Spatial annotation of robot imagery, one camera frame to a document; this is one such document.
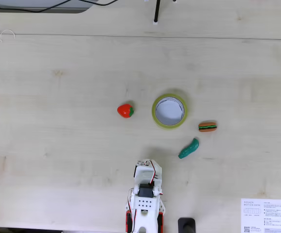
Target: cucumber toy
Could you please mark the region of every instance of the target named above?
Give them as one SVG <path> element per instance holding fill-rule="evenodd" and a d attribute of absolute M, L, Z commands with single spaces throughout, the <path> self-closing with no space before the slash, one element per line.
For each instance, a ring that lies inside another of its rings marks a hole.
<path fill-rule="evenodd" d="M 192 152 L 194 152 L 196 149 L 198 149 L 198 147 L 199 147 L 199 141 L 196 138 L 194 138 L 192 143 L 188 147 L 184 148 L 180 152 L 178 157 L 180 159 L 183 159 L 183 158 L 187 157 L 189 154 L 191 154 Z"/>

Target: black object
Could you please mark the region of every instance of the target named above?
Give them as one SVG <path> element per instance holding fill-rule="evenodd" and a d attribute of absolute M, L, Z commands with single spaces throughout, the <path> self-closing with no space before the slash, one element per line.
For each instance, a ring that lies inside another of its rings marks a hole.
<path fill-rule="evenodd" d="M 21 229 L 21 228 L 8 228 L 13 233 L 62 233 L 56 230 L 41 230 L 41 229 Z"/>
<path fill-rule="evenodd" d="M 178 233 L 195 233 L 195 220 L 190 217 L 181 217 L 178 220 Z"/>
<path fill-rule="evenodd" d="M 135 166 L 135 170 L 134 170 L 134 175 L 133 175 L 134 178 L 135 178 L 136 168 L 137 168 L 137 165 Z"/>
<path fill-rule="evenodd" d="M 160 8 L 160 0 L 157 0 L 155 18 L 154 18 L 155 23 L 158 22 L 159 8 Z"/>
<path fill-rule="evenodd" d="M 111 2 L 109 2 L 109 3 L 105 3 L 105 4 L 100 4 L 100 3 L 97 3 L 97 2 L 87 1 L 87 0 L 79 0 L 79 1 L 92 3 L 92 4 L 98 5 L 98 6 L 108 6 L 108 5 L 113 4 L 114 2 L 116 2 L 116 1 L 118 1 L 118 0 L 113 0 L 113 1 L 111 1 Z"/>
<path fill-rule="evenodd" d="M 125 227 L 125 231 L 127 233 L 130 233 L 132 231 L 132 218 L 131 218 L 131 213 L 130 212 L 126 212 L 126 227 Z"/>
<path fill-rule="evenodd" d="M 148 183 L 141 183 L 139 186 L 139 197 L 142 198 L 153 198 L 154 197 L 154 186 Z"/>
<path fill-rule="evenodd" d="M 158 233 L 163 233 L 163 214 L 161 213 L 159 213 L 159 215 L 158 215 Z"/>

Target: red cable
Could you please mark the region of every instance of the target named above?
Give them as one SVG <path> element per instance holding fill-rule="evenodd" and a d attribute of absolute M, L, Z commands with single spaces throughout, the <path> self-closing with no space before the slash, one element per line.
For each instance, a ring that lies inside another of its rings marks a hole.
<path fill-rule="evenodd" d="M 128 193 L 127 193 L 127 203 L 129 205 L 129 211 L 130 211 L 130 214 L 131 214 L 131 219 L 132 219 L 132 223 L 133 223 L 133 213 L 132 213 L 132 209 L 131 209 L 131 206 L 130 206 L 130 200 L 129 200 L 129 192 L 132 188 L 129 189 Z"/>
<path fill-rule="evenodd" d="M 132 224 L 133 224 L 133 231 L 132 231 L 131 233 L 133 233 L 133 232 L 134 232 L 134 230 L 135 230 L 136 211 L 137 211 L 137 210 L 135 210 L 134 222 L 132 222 Z"/>
<path fill-rule="evenodd" d="M 152 162 L 151 162 L 151 165 L 152 165 L 152 167 L 154 168 L 154 175 L 152 176 L 152 179 L 151 179 L 151 181 L 150 181 L 150 184 L 152 183 L 152 181 L 154 181 L 154 177 L 155 177 L 155 175 L 156 175 L 156 169 L 155 169 L 155 166 L 153 165 Z"/>

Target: cable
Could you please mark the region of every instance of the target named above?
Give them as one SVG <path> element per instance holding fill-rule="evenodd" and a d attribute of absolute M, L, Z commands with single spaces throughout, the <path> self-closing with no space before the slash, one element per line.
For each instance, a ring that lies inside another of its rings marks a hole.
<path fill-rule="evenodd" d="M 41 13 L 41 12 L 44 12 L 44 11 L 47 11 L 47 10 L 50 10 L 52 8 L 55 8 L 57 6 L 60 6 L 60 5 L 63 5 L 65 4 L 66 2 L 69 2 L 71 0 L 66 0 L 64 2 L 61 2 L 59 4 L 56 4 L 54 6 L 50 6 L 48 8 L 45 8 L 43 10 L 39 10 L 39 11 L 32 11 L 32 10 L 26 10 L 26 9 L 20 9 L 20 8 L 6 8 L 6 7 L 0 7 L 0 10 L 7 10 L 7 11 L 25 11 L 25 12 L 30 12 L 30 13 Z M 83 2 L 87 2 L 87 3 L 91 3 L 91 4 L 94 4 L 94 5 L 98 5 L 98 6 L 108 6 L 110 4 L 113 4 L 114 2 L 118 1 L 118 0 L 114 0 L 114 1 L 111 1 L 109 3 L 106 3 L 106 4 L 100 4 L 100 3 L 96 3 L 96 2 L 92 2 L 92 1 L 86 1 L 86 0 L 78 0 L 78 1 L 83 1 Z"/>
<path fill-rule="evenodd" d="M 78 1 L 83 1 L 83 2 L 87 2 L 87 3 L 94 4 L 94 5 L 98 5 L 98 6 L 108 6 L 108 5 L 113 4 L 114 2 L 116 2 L 116 1 L 118 1 L 118 0 L 111 1 L 111 2 L 106 3 L 106 4 L 100 4 L 100 3 L 97 3 L 97 2 L 86 1 L 86 0 L 78 0 Z"/>
<path fill-rule="evenodd" d="M 151 160 L 146 160 L 146 161 L 145 161 L 145 166 L 148 166 L 148 165 L 146 165 L 146 163 L 147 163 L 148 161 L 151 163 L 151 165 L 152 165 L 152 167 L 153 167 L 153 169 L 154 169 L 154 174 L 153 174 L 153 176 L 152 176 L 152 178 L 151 178 L 151 180 L 150 180 L 150 182 L 149 182 L 149 184 L 151 184 L 152 181 L 154 181 L 154 177 L 156 176 L 156 169 L 155 169 L 155 166 L 153 165 L 153 163 L 151 162 Z"/>
<path fill-rule="evenodd" d="M 133 233 L 133 232 L 134 232 L 134 230 L 135 230 L 136 211 L 137 211 L 137 210 L 135 210 L 134 221 L 132 222 L 132 225 L 133 225 L 133 231 L 132 231 L 131 233 Z"/>
<path fill-rule="evenodd" d="M 130 191 L 132 189 L 134 189 L 134 188 L 130 188 L 129 191 L 127 191 L 127 204 L 129 206 L 129 211 L 130 211 L 131 219 L 132 219 L 132 223 L 133 223 L 133 213 L 132 213 L 132 209 L 131 209 L 131 205 L 130 205 L 130 200 L 129 200 L 129 193 L 130 193 Z"/>

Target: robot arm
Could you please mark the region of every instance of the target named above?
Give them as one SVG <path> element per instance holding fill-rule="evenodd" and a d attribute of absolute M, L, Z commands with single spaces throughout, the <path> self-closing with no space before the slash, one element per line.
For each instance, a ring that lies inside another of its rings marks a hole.
<path fill-rule="evenodd" d="M 162 233 L 164 205 L 162 195 L 162 168 L 154 160 L 138 161 L 134 173 L 134 188 L 126 204 L 132 220 L 128 233 Z"/>

